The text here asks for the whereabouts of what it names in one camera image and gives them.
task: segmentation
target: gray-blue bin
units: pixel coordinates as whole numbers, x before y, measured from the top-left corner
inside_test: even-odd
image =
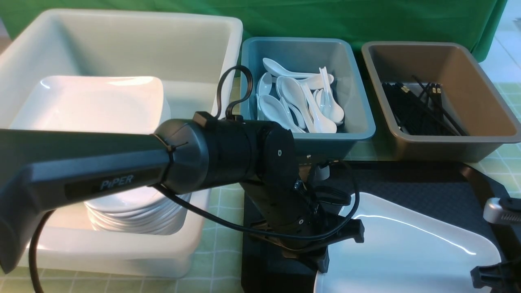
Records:
[[[242,44],[241,64],[253,74],[254,86],[250,98],[241,104],[244,119],[257,117],[256,88],[266,72],[263,58],[270,58],[290,71],[318,72],[326,66],[335,81],[333,95],[345,112],[345,123],[337,133],[294,133],[297,156],[318,158],[345,158],[354,144],[370,139],[375,134],[375,121],[356,65],[353,50],[338,39],[269,38],[259,37]],[[246,93],[247,82],[241,76],[241,96]]]

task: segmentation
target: brown bin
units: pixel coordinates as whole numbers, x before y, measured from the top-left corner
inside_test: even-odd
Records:
[[[521,142],[521,125],[470,52],[454,43],[369,42],[362,54],[397,160],[478,162],[504,143]],[[442,104],[469,136],[402,132],[383,91],[401,82],[416,95],[423,82],[442,84]]]

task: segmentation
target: green backdrop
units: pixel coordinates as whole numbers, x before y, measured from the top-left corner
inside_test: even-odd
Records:
[[[339,38],[358,52],[368,41],[455,42],[487,56],[507,0],[1,0],[16,37],[50,8],[174,11],[237,17],[244,38]]]

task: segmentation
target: white plate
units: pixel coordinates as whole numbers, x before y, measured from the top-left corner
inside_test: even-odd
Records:
[[[104,213],[124,213],[145,209],[165,199],[166,197],[155,188],[141,187],[89,200],[85,204]]]
[[[132,217],[126,217],[126,218],[118,218],[118,217],[109,216],[109,214],[93,210],[90,207],[88,207],[87,205],[85,207],[87,208],[87,211],[89,213],[92,213],[97,217],[101,217],[103,219],[109,219],[113,222],[120,223],[120,224],[135,224],[136,225],[136,224],[149,222],[150,219],[156,218],[157,215],[162,215],[168,211],[171,211],[172,209],[174,209],[176,207],[176,204],[174,202],[166,201],[163,204],[161,204],[157,207],[154,207],[153,209],[139,210],[139,211],[143,211],[143,212],[141,214],[138,214],[138,215],[135,215]]]
[[[470,277],[476,266],[501,262],[485,237],[364,192],[355,218],[365,242],[328,247],[329,271],[317,274],[316,293],[490,292]]]
[[[181,198],[183,200],[188,201],[190,200],[190,194],[185,194],[181,196]],[[176,213],[179,212],[180,209],[180,205],[170,201],[163,204],[159,210],[152,209],[143,213],[141,217],[135,216],[132,218],[112,218],[106,216],[106,214],[92,210],[87,206],[87,210],[89,211],[89,213],[92,213],[94,217],[104,221],[105,223],[110,223],[111,226],[119,228],[144,227],[145,225],[155,225],[157,223],[167,220],[168,218],[172,218]]]
[[[169,118],[158,78],[51,76],[35,86],[10,128],[149,134]]]
[[[152,231],[155,231],[158,229],[163,229],[163,228],[169,227],[171,225],[174,225],[175,224],[174,220],[175,220],[176,216],[177,216],[176,214],[173,214],[173,216],[170,216],[169,218],[164,219],[162,222],[146,224],[146,225],[138,226],[138,227],[132,227],[132,226],[117,227],[117,226],[114,226],[113,223],[110,223],[110,221],[108,221],[108,220],[100,219],[100,218],[95,217],[92,214],[88,214],[91,224],[93,224],[94,226],[97,226],[105,231],[128,232],[128,233],[139,233],[139,234],[147,234]]]

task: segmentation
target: white plastic bin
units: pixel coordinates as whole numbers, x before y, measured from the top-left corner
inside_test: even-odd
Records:
[[[36,83],[53,75],[154,76],[163,82],[173,118],[217,113],[217,83],[237,64],[241,40],[236,18],[48,10],[0,56],[0,127],[8,127]],[[232,81],[230,74],[223,105]]]
[[[107,10],[49,10],[0,56],[0,128],[8,128],[34,86],[48,76],[154,76],[172,118],[217,112],[220,76],[237,63],[242,23],[229,17]],[[229,103],[233,75],[222,90]],[[190,202],[207,209],[210,190]],[[38,247],[42,268],[182,277],[203,219],[187,212],[168,236],[94,231],[83,203],[58,209]],[[27,255],[21,265],[27,265]]]

